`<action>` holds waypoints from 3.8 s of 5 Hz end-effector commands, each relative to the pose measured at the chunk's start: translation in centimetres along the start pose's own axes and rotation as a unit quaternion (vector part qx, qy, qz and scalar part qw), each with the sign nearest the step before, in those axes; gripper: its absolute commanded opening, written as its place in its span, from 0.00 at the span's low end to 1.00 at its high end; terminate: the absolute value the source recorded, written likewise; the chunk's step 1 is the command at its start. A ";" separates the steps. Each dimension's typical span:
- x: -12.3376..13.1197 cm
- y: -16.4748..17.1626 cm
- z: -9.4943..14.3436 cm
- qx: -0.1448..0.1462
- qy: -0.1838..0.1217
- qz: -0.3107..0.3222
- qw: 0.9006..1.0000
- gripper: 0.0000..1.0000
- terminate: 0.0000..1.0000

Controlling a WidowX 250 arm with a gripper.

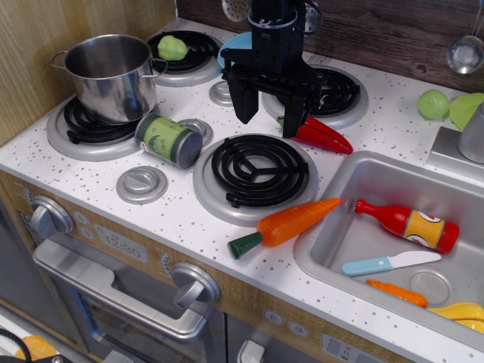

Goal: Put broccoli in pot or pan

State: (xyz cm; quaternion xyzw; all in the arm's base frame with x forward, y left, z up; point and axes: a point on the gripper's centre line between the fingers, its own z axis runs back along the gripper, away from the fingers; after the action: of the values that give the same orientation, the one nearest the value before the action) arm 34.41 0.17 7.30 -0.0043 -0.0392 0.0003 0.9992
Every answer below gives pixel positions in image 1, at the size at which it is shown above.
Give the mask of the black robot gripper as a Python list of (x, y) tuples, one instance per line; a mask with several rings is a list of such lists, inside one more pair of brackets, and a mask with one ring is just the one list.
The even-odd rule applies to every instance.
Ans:
[(259, 110), (259, 93), (286, 98), (283, 137), (293, 138), (306, 122), (312, 98), (324, 76), (303, 60), (306, 1), (251, 1), (247, 22), (250, 50), (222, 51), (231, 101), (237, 118), (247, 124)]

